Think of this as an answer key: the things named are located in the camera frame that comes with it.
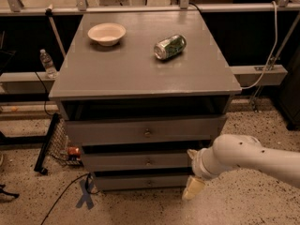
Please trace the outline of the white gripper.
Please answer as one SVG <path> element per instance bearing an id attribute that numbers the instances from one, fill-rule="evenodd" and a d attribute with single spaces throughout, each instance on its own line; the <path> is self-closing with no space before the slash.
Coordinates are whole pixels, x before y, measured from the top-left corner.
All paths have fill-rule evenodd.
<path id="1" fill-rule="evenodd" d="M 187 184 L 182 194 L 183 200 L 190 201 L 204 189 L 205 183 L 203 180 L 211 180 L 218 175 L 215 172 L 216 161 L 211 148 L 203 148 L 201 150 L 188 149 L 187 154 L 191 158 L 192 171 L 198 176 L 190 176 L 187 179 Z"/>

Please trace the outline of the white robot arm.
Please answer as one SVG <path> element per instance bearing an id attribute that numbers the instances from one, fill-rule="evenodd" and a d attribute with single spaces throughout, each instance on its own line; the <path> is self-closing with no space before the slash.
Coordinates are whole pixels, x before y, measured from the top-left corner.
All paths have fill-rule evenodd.
<path id="1" fill-rule="evenodd" d="M 193 175 L 188 177 L 183 191 L 182 199 L 186 201 L 202 191 L 206 180 L 240 168 L 259 171 L 300 188 L 300 154 L 263 147 L 253 136 L 223 134 L 209 148 L 188 149 L 187 154 Z"/>

